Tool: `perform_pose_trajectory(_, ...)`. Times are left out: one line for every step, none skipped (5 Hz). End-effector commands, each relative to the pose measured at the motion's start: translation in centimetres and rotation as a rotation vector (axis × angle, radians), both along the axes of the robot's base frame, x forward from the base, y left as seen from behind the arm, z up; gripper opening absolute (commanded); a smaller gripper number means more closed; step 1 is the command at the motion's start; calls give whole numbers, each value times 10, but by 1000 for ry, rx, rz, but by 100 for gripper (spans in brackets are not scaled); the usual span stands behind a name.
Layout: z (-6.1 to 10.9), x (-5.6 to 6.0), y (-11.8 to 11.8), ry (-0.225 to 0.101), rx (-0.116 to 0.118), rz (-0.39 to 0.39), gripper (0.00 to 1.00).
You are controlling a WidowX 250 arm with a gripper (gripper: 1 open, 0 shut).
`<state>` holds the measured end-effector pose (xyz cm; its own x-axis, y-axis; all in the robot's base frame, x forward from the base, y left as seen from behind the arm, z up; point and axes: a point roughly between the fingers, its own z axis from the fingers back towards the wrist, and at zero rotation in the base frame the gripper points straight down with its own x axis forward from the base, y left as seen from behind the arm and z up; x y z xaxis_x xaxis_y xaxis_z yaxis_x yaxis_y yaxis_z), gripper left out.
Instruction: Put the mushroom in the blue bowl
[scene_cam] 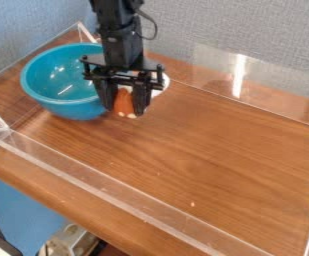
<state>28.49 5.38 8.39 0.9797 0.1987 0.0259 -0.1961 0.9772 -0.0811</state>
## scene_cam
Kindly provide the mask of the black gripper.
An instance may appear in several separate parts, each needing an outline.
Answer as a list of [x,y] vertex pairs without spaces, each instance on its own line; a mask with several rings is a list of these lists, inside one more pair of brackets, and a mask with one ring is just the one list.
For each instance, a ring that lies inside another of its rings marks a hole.
[[103,107],[114,108],[118,86],[133,89],[137,116],[150,104],[151,90],[165,88],[164,66],[143,55],[139,25],[119,29],[101,28],[102,53],[83,55],[83,78],[94,82]]

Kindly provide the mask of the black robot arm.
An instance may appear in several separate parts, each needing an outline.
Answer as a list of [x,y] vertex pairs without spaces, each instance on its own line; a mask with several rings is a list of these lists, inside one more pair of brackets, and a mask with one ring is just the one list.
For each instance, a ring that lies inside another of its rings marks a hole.
[[83,78],[94,83],[103,107],[115,107],[118,86],[133,88],[134,114],[145,113],[151,92],[164,89],[162,64],[143,53],[143,40],[157,37],[154,19],[141,10],[143,0],[90,0],[98,19],[103,52],[83,55]]

